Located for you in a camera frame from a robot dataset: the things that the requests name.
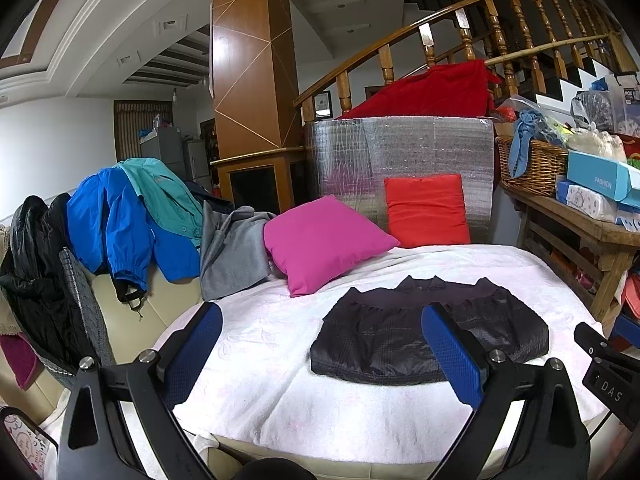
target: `blue gripper pad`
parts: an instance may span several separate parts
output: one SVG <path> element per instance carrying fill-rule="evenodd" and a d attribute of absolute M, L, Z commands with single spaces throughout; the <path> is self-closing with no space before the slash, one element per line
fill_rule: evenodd
<path fill-rule="evenodd" d="M 476 410 L 482 401 L 478 367 L 431 305 L 422 310 L 421 324 L 422 334 L 458 400 Z"/>
<path fill-rule="evenodd" d="M 209 309 L 200 320 L 191 321 L 197 324 L 193 326 L 190 322 L 170 337 L 176 336 L 181 346 L 164 372 L 164 403 L 169 410 L 187 400 L 222 332 L 222 311 L 215 303 L 209 304 Z"/>

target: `wooden stair railing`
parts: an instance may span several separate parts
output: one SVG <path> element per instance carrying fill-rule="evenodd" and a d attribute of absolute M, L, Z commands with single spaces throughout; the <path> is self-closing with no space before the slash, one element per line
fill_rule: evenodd
<path fill-rule="evenodd" d="M 442 62 L 452 63 L 455 55 L 459 52 L 464 52 L 466 60 L 475 59 L 474 44 L 481 43 L 484 47 L 485 64 L 492 72 L 504 74 L 504 84 L 502 86 L 495 85 L 494 95 L 496 97 L 518 93 L 518 82 L 513 66 L 513 61 L 517 60 L 525 61 L 526 65 L 530 67 L 534 90 L 544 93 L 546 91 L 545 77 L 538 62 L 538 54 L 545 50 L 552 54 L 556 75 L 564 79 L 567 78 L 567 67 L 562 51 L 566 46 L 569 47 L 566 52 L 570 52 L 571 63 L 578 68 L 584 68 L 580 44 L 584 47 L 585 56 L 592 57 L 614 72 L 618 72 L 621 68 L 626 71 L 635 67 L 622 42 L 620 26 L 596 1 L 547 0 L 546 3 L 545 0 L 531 1 L 532 8 L 537 10 L 537 16 L 525 15 L 524 9 L 526 7 L 522 5 L 522 0 L 462 0 L 454 2 L 418 20 L 418 22 L 396 30 L 386 38 L 373 43 L 349 58 L 302 92 L 295 99 L 294 105 L 302 107 L 302 117 L 305 122 L 316 120 L 315 95 L 336 83 L 342 112 L 351 110 L 349 72 L 372 57 L 378 56 L 384 84 L 393 83 L 396 80 L 396 74 L 394 73 L 391 47 L 414 34 L 419 34 L 425 63 L 403 76 L 412 75 L 424 69 L 428 70 L 428 68 Z M 476 32 L 474 35 L 472 31 L 478 27 L 472 26 L 470 23 L 468 11 L 478 7 L 482 9 L 482 21 L 486 30 Z M 513 13 L 518 24 L 516 28 L 519 28 L 524 40 L 524 48 L 512 48 L 512 52 L 510 52 L 510 46 L 504 33 L 504 16 L 500 15 L 505 12 Z M 559 30 L 554 29 L 553 21 L 550 19 L 552 13 L 558 17 L 558 22 L 561 24 Z M 438 53 L 431 26 L 441 20 L 453 21 L 459 31 L 461 44 L 446 52 Z M 539 20 L 536 22 L 538 25 L 542 24 L 542 28 L 536 28 L 538 31 L 544 31 L 542 35 L 538 34 L 534 37 L 530 28 L 534 23 L 533 20 Z M 510 43 L 517 44 L 518 39 L 516 38 Z M 498 66 L 502 67 L 501 71 L 497 70 Z"/>

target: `wicker basket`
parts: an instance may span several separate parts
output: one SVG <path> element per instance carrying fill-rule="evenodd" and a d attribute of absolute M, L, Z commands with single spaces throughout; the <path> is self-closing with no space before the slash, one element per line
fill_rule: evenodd
<path fill-rule="evenodd" d="M 496 137 L 500 154 L 500 176 L 506 187 L 525 191 L 536 195 L 555 196 L 556 176 L 566 176 L 568 152 L 564 148 L 552 146 L 548 142 L 532 140 L 529 147 L 529 163 L 527 171 L 518 178 L 511 178 L 509 173 L 510 137 Z"/>

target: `teal shirt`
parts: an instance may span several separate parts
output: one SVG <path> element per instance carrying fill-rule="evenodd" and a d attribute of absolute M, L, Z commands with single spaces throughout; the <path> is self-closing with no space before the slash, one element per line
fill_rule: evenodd
<path fill-rule="evenodd" d="M 166 231 L 191 238 L 198 247 L 202 237 L 202 205 L 184 182 L 156 158 L 128 158 L 114 168 L 127 174 L 136 195 Z"/>

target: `gray blanket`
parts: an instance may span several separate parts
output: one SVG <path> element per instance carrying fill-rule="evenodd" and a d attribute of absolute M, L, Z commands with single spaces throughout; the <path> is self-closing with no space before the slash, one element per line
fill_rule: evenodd
<path fill-rule="evenodd" d="M 202 299 L 217 300 L 255 285 L 270 272 L 262 230 L 275 215 L 242 206 L 229 215 L 203 206 L 200 246 Z"/>

